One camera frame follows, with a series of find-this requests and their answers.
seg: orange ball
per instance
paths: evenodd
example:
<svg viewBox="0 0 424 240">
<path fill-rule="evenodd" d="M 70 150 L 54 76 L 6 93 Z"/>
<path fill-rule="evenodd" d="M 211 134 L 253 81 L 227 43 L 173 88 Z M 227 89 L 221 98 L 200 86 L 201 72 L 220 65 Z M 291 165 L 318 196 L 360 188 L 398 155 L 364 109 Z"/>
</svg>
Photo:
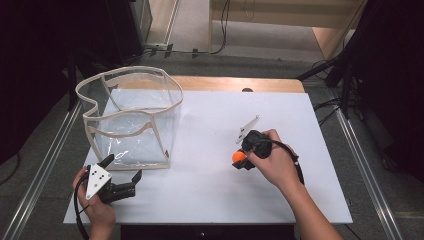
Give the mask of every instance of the orange ball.
<svg viewBox="0 0 424 240">
<path fill-rule="evenodd" d="M 240 162 L 246 158 L 244 152 L 237 151 L 233 154 L 233 162 Z"/>
</svg>

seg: black equipment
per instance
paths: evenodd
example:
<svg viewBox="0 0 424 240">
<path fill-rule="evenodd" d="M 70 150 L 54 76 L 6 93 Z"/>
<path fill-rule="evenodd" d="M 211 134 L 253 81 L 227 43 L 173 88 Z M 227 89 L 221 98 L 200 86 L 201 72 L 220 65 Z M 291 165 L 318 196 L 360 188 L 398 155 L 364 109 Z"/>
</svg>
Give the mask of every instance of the black equipment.
<svg viewBox="0 0 424 240">
<path fill-rule="evenodd" d="M 290 155 L 296 168 L 297 175 L 299 176 L 300 182 L 302 184 L 305 184 L 302 169 L 300 168 L 300 164 L 298 161 L 299 156 L 294 155 L 290 148 L 287 147 L 284 143 L 274 141 L 270 139 L 267 135 L 262 134 L 256 130 L 251 130 L 243 139 L 241 147 L 244 152 L 253 151 L 256 156 L 265 159 L 269 157 L 269 155 L 271 155 L 273 143 L 283 148 Z M 250 170 L 251 168 L 255 167 L 247 158 L 243 161 L 233 163 L 233 166 L 237 169 L 245 168 L 247 170 Z"/>
<path fill-rule="evenodd" d="M 134 175 L 131 182 L 119 184 L 119 185 L 113 184 L 111 183 L 112 176 L 108 174 L 108 172 L 106 172 L 104 168 L 106 168 L 114 159 L 115 159 L 114 155 L 111 154 L 108 157 L 106 157 L 101 163 L 87 166 L 87 172 L 81 177 L 81 179 L 78 181 L 74 189 L 74 208 L 75 208 L 75 214 L 77 216 L 77 226 L 84 239 L 89 239 L 89 236 L 82 224 L 80 212 L 78 209 L 78 189 L 83 182 L 87 182 L 86 186 L 89 187 L 90 178 L 91 178 L 91 181 L 94 181 L 94 183 L 98 183 L 99 185 L 102 183 L 102 179 L 108 179 L 107 182 L 97 191 L 97 194 L 100 200 L 106 204 L 109 204 L 111 202 L 118 201 L 124 198 L 135 196 L 135 185 L 141 179 L 141 170 L 139 170 Z"/>
<path fill-rule="evenodd" d="M 345 49 L 335 58 L 301 74 L 307 79 L 333 67 L 328 87 L 344 78 L 342 111 L 347 117 L 352 77 L 359 80 L 363 120 L 379 148 L 384 166 L 424 181 L 424 24 L 420 1 L 368 1 Z"/>
</svg>

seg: cable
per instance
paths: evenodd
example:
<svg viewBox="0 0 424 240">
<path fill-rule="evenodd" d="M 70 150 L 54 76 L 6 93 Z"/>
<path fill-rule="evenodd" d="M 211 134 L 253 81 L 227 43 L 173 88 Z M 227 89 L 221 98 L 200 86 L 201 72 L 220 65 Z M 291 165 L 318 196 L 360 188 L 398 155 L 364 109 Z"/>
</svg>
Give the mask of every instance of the cable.
<svg viewBox="0 0 424 240">
<path fill-rule="evenodd" d="M 325 62 L 325 63 L 327 63 L 327 62 L 328 62 L 328 60 L 319 60 L 319 61 L 314 62 L 314 64 L 312 64 L 311 69 L 314 69 L 315 65 L 316 65 L 317 63 L 320 63 L 320 62 Z M 325 80 L 325 78 L 322 78 L 322 77 L 318 76 L 317 74 L 315 74 L 315 77 L 317 77 L 317 78 L 319 78 L 319 79 L 321 79 L 321 80 Z"/>
<path fill-rule="evenodd" d="M 135 57 L 135 58 L 131 59 L 128 63 L 126 63 L 126 64 L 125 64 L 125 66 L 131 66 L 131 64 L 132 64 L 135 60 L 137 60 L 138 58 L 141 58 L 141 57 L 142 57 L 142 56 L 144 56 L 144 55 L 150 54 L 150 53 L 152 53 L 152 52 L 156 52 L 156 51 L 149 50 L 149 51 L 143 52 L 140 56 L 137 56 L 137 57 Z"/>
<path fill-rule="evenodd" d="M 333 109 L 333 111 L 331 111 L 327 116 L 325 116 L 323 119 L 321 119 L 318 124 L 321 127 L 337 110 L 339 110 L 340 107 L 336 107 Z"/>
<path fill-rule="evenodd" d="M 75 187 L 75 190 L 74 190 L 74 208 L 75 208 L 75 214 L 76 214 L 76 217 L 77 217 L 76 221 L 77 221 L 78 230 L 80 231 L 84 240 L 88 240 L 89 236 L 88 236 L 87 231 L 84 228 L 84 225 L 82 224 L 81 216 L 80 216 L 81 212 L 78 210 L 78 189 L 81 186 L 82 182 L 84 182 L 85 180 L 88 179 L 88 176 L 89 176 L 88 172 L 86 174 L 84 174 L 84 176 L 82 176 L 80 178 L 80 180 L 78 181 L 78 183 Z"/>
<path fill-rule="evenodd" d="M 85 209 L 87 209 L 90 206 L 90 204 L 88 204 L 85 208 L 81 209 L 81 211 L 79 211 L 79 214 L 81 214 L 82 212 L 85 211 Z"/>
<path fill-rule="evenodd" d="M 277 146 L 281 147 L 282 149 L 284 149 L 291 157 L 291 159 L 293 160 L 294 163 L 294 167 L 296 168 L 296 172 L 297 172 L 297 176 L 299 177 L 299 181 L 305 185 L 305 180 L 303 178 L 303 172 L 302 169 L 300 168 L 300 164 L 299 164 L 299 156 L 296 156 L 293 154 L 293 152 L 291 151 L 291 149 L 289 147 L 286 146 L 286 144 L 282 143 L 282 142 L 278 142 L 275 140 L 271 140 L 272 143 L 276 144 Z"/>
<path fill-rule="evenodd" d="M 16 154 L 17 160 L 16 160 L 16 165 L 15 168 L 12 170 L 12 172 L 9 174 L 9 176 L 7 176 L 5 179 L 0 181 L 0 186 L 3 185 L 3 183 L 9 181 L 9 179 L 15 175 L 16 171 L 18 170 L 19 166 L 21 165 L 21 154 L 18 152 Z"/>
<path fill-rule="evenodd" d="M 314 111 L 317 111 L 318 109 L 325 107 L 325 106 L 334 106 L 339 105 L 341 101 L 341 98 L 333 98 L 331 100 L 328 100 L 326 102 L 320 103 L 318 105 L 314 106 Z"/>
<path fill-rule="evenodd" d="M 221 13 L 221 30 L 223 35 L 223 40 L 221 47 L 215 51 L 215 52 L 186 52 L 186 51 L 174 51 L 174 50 L 159 50 L 159 49 L 153 49 L 149 48 L 149 51 L 142 53 L 139 57 L 142 57 L 144 55 L 155 53 L 155 52 L 164 52 L 164 53 L 183 53 L 183 54 L 218 54 L 220 53 L 227 44 L 227 24 L 228 24 L 228 14 L 230 12 L 230 0 L 227 0 L 224 4 L 224 8 L 222 9 Z"/>
<path fill-rule="evenodd" d="M 345 226 L 347 227 L 347 229 L 350 230 L 350 232 L 355 235 L 356 238 L 358 238 L 359 240 L 361 240 L 361 238 L 352 230 L 352 228 L 350 228 L 347 224 L 345 224 Z"/>
<path fill-rule="evenodd" d="M 246 15 L 247 19 L 249 19 L 249 20 L 252 20 L 255 17 L 255 3 L 256 3 L 256 0 L 253 0 L 252 16 L 249 16 L 249 14 L 247 13 L 247 0 L 244 0 L 244 5 L 243 5 L 244 14 Z"/>
<path fill-rule="evenodd" d="M 359 87 L 359 80 L 357 78 L 352 78 L 350 90 L 349 90 L 349 96 L 350 101 L 352 102 L 352 108 L 353 112 L 356 116 L 359 117 L 360 120 L 363 120 L 364 116 L 360 111 L 360 102 L 362 100 L 361 96 L 358 94 L 358 87 Z"/>
</svg>

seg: white table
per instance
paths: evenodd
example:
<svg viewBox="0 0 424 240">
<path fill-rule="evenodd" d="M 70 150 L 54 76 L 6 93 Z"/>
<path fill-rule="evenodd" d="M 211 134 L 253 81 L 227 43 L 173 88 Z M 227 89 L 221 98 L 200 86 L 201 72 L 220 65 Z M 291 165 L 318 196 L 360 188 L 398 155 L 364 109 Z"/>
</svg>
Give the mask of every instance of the white table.
<svg viewBox="0 0 424 240">
<path fill-rule="evenodd" d="M 237 170 L 231 156 L 240 127 L 275 128 L 300 156 L 306 187 L 334 224 L 351 223 L 343 192 L 305 93 L 185 91 L 171 168 L 144 170 L 136 196 L 112 203 L 118 224 L 291 224 L 293 213 L 255 168 Z M 91 150 L 85 164 L 96 162 Z M 135 171 L 111 172 L 129 182 Z M 85 214 L 82 221 L 88 222 Z M 72 201 L 64 223 L 75 223 Z"/>
</svg>

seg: hand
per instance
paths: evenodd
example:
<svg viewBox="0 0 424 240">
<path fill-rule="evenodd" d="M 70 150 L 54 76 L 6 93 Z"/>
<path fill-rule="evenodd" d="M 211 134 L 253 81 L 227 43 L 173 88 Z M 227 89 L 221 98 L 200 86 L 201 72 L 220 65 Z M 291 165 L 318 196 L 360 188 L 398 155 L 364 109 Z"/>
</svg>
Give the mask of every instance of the hand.
<svg viewBox="0 0 424 240">
<path fill-rule="evenodd" d="M 275 129 L 265 131 L 262 134 L 267 135 L 274 141 L 281 142 Z M 272 144 L 271 155 L 268 158 L 261 159 L 253 151 L 247 152 L 246 156 L 262 172 L 265 178 L 277 186 L 283 194 L 285 194 L 286 189 L 301 184 L 289 153 L 276 144 Z"/>
<path fill-rule="evenodd" d="M 83 167 L 74 179 L 73 187 L 75 189 L 78 181 L 87 172 L 87 167 Z M 95 194 L 90 200 L 85 198 L 86 190 L 84 186 L 78 189 L 78 200 L 82 207 L 88 207 L 84 210 L 91 222 L 90 239 L 108 239 L 115 226 L 116 216 L 113 208 L 104 204 L 100 197 Z"/>
<path fill-rule="evenodd" d="M 274 141 L 281 142 L 274 129 L 263 132 Z M 319 210 L 305 186 L 299 181 L 290 154 L 273 144 L 271 155 L 261 159 L 255 153 L 246 153 L 252 162 L 268 179 L 277 186 L 293 210 L 302 239 L 342 239 L 335 228 Z"/>
</svg>

